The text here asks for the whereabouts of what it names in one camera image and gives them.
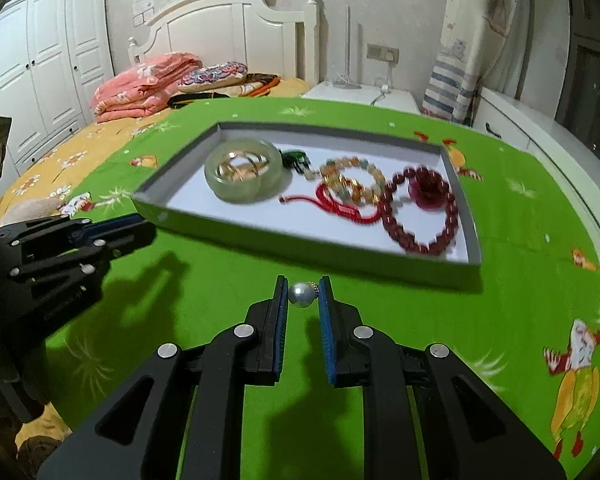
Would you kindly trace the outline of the white wardrobe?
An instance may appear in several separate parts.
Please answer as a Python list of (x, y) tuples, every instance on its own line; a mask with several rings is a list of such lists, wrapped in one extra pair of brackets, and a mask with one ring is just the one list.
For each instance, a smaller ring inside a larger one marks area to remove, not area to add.
[(106, 0), (12, 0), (0, 12), (0, 115), (10, 118), (0, 195), (94, 120), (114, 76)]

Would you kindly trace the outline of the yellow floral bedsheet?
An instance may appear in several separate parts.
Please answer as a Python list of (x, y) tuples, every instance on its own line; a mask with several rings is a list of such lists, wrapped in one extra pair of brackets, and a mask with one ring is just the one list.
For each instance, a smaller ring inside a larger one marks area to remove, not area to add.
[[(261, 119), (294, 125), (331, 124), (341, 108), (320, 101), (240, 98), (195, 103), (143, 119), (93, 124), (53, 148), (4, 194), (0, 220), (23, 200), (80, 198), (80, 219), (107, 220), (134, 211), (131, 195), (195, 133), (220, 120)], [(275, 279), (308, 278), (309, 266), (196, 240), (168, 231), (116, 260), (102, 300), (46, 341), (50, 403), (16, 433), (59, 442), (78, 428), (160, 344), (184, 348), (209, 341), (267, 297)], [(286, 336), (284, 371), (272, 388), (246, 392), (244, 442), (298, 448), (318, 434), (328, 391), (313, 310), (295, 310)]]

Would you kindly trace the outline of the folded pink blanket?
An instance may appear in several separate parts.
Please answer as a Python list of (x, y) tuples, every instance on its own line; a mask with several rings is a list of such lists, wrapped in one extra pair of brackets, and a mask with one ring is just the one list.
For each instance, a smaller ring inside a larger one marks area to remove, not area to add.
[(201, 66), (188, 52), (168, 52), (132, 66), (96, 89), (91, 100), (95, 122), (144, 118), (164, 110), (178, 92), (176, 82)]

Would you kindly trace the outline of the white wooden headboard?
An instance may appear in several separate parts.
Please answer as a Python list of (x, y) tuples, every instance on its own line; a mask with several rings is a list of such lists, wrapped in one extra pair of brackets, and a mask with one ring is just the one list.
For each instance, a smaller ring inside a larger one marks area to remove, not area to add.
[(253, 73), (321, 82), (321, 0), (292, 11), (273, 9), (266, 0), (178, 0), (147, 26), (145, 42), (128, 39), (133, 65), (189, 52), (205, 66), (236, 61)]

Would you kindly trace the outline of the patterned blue red pillow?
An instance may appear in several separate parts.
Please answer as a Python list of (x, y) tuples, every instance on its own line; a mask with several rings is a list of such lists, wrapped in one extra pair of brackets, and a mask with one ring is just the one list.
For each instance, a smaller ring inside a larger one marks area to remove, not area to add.
[(191, 70), (176, 82), (182, 93), (197, 93), (241, 84), (248, 75), (248, 67), (241, 62), (224, 62)]

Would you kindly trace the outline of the beige plush towel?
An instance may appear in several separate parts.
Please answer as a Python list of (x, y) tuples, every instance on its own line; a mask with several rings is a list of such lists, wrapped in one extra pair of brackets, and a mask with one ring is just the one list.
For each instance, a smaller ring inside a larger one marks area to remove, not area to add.
[(0, 220), (0, 228), (9, 224), (46, 218), (58, 214), (65, 206), (65, 201), (57, 197), (23, 200), (4, 213)]

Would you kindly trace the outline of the white lamp stand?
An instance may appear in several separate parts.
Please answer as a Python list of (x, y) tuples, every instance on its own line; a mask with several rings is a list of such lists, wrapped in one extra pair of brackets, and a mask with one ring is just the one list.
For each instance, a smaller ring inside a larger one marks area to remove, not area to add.
[(344, 5), (343, 66), (332, 85), (340, 90), (360, 90), (362, 86), (351, 77), (351, 7)]

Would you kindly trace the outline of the grey shallow cardboard tray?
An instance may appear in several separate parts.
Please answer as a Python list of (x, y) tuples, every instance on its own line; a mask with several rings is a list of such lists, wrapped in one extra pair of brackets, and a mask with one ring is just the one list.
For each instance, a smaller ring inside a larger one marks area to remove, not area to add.
[[(361, 207), (359, 222), (328, 212), (318, 203), (320, 182), (287, 169), (279, 188), (262, 200), (223, 202), (207, 184), (204, 163), (219, 144), (240, 138), (268, 141), (280, 152), (300, 151), (313, 166), (356, 157), (386, 177), (407, 167), (436, 170), (449, 183), (458, 209), (452, 240), (437, 256), (408, 252), (380, 221), (370, 221), (374, 207)], [(132, 201), (160, 229), (229, 248), (393, 281), (468, 292), (481, 288), (482, 250), (475, 220), (440, 145), (332, 127), (217, 122), (160, 162)]]

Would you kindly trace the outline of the green cartoon print cloth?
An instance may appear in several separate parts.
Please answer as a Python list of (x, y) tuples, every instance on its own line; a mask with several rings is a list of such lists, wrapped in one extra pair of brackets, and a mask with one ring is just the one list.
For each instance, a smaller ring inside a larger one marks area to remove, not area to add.
[(478, 281), (452, 289), (243, 252), (172, 233), (116, 261), (102, 301), (47, 343), (50, 397), (77, 427), (165, 342), (184, 348), (240, 322), (275, 280), (332, 280), (335, 296), (399, 344), (447, 344), (574, 477), (600, 447), (600, 254), (568, 198), (531, 155), (468, 129), (412, 114), (300, 99), (213, 100), (169, 115), (81, 184), (102, 200), (94, 220), (128, 214), (150, 175), (132, 158), (166, 160), (218, 122), (344, 127), (458, 148), (460, 183), (483, 260)]

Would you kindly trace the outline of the pale green jade bangle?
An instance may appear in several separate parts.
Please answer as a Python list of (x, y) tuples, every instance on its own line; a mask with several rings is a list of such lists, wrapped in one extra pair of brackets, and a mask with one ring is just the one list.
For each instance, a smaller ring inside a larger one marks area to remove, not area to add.
[(279, 188), (285, 177), (283, 157), (272, 143), (240, 138), (219, 144), (204, 163), (204, 177), (217, 198), (253, 203)]

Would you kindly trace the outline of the white pearl earring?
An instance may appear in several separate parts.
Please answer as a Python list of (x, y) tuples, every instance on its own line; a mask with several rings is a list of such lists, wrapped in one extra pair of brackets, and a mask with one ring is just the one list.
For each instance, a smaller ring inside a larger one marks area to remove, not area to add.
[(288, 301), (298, 308), (307, 308), (317, 300), (320, 288), (313, 282), (297, 282), (288, 288)]

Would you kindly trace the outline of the white wall notice paper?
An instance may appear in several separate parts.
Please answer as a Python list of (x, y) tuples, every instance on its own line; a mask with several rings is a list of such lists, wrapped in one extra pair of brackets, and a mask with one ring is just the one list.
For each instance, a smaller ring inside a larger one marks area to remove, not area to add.
[(148, 22), (155, 14), (155, 0), (132, 0), (132, 23), (134, 27)]

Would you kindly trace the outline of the orange black folded cloth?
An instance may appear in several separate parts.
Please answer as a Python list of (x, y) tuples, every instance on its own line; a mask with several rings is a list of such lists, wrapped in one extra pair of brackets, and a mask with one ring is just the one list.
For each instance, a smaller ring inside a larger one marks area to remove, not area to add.
[(245, 81), (234, 86), (212, 89), (195, 93), (178, 93), (171, 96), (168, 107), (172, 110), (180, 108), (199, 100), (257, 98), (267, 96), (271, 90), (280, 83), (279, 76), (271, 74), (248, 74)]

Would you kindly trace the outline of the wall power socket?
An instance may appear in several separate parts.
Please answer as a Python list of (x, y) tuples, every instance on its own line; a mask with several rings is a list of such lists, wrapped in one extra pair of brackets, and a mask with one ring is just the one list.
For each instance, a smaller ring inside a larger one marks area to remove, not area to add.
[(397, 48), (380, 46), (379, 44), (368, 44), (366, 46), (366, 58), (388, 64), (396, 64), (399, 61), (399, 50)]

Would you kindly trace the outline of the sailboat print curtain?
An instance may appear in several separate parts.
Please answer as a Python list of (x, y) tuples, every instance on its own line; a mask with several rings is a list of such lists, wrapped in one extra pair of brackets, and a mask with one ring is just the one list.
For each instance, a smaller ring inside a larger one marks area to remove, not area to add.
[(422, 112), (466, 125), (480, 90), (514, 96), (524, 76), (531, 0), (446, 0)]

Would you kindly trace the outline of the gold ring ornament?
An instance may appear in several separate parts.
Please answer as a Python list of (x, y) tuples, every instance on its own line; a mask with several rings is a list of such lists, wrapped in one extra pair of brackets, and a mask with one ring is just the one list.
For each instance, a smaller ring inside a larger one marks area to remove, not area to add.
[(262, 176), (270, 162), (261, 154), (250, 151), (230, 151), (221, 157), (215, 175), (224, 181), (245, 181)]

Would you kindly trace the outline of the white nightstand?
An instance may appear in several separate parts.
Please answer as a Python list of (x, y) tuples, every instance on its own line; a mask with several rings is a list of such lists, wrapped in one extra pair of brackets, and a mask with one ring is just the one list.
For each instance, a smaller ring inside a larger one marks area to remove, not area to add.
[(302, 98), (362, 104), (402, 113), (420, 114), (419, 107), (410, 92), (385, 87), (340, 88), (332, 82), (323, 81), (306, 92)]

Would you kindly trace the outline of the dark red fabric rose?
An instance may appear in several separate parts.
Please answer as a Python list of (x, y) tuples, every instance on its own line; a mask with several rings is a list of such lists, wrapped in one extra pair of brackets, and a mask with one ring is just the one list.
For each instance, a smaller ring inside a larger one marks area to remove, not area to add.
[(422, 209), (436, 210), (446, 204), (449, 183), (436, 170), (420, 166), (414, 170), (408, 184), (412, 201)]

